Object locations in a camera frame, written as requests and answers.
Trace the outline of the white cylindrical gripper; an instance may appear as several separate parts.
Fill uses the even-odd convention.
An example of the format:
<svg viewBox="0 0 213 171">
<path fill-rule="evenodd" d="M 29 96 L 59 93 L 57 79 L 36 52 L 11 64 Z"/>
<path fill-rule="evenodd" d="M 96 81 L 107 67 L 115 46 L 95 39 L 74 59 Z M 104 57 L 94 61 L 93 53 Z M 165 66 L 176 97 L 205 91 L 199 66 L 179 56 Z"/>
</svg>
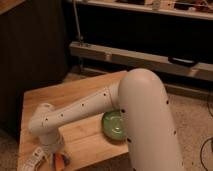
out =
<svg viewBox="0 0 213 171">
<path fill-rule="evenodd" d="M 59 132 L 42 135 L 39 140 L 42 149 L 48 154 L 58 152 L 64 146 L 64 139 Z"/>
</svg>

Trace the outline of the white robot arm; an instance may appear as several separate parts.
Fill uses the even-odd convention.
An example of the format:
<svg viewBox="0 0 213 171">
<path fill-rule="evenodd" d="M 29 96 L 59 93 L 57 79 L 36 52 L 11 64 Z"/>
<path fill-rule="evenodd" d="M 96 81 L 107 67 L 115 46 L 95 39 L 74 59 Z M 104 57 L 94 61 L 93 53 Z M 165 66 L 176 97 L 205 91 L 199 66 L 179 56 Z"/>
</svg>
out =
<svg viewBox="0 0 213 171">
<path fill-rule="evenodd" d="M 28 130 L 43 147 L 54 152 L 63 141 L 61 126 L 116 109 L 123 118 L 134 171 L 184 171 L 166 89 L 147 69 L 133 69 L 120 81 L 61 109 L 49 103 L 39 105 Z"/>
</svg>

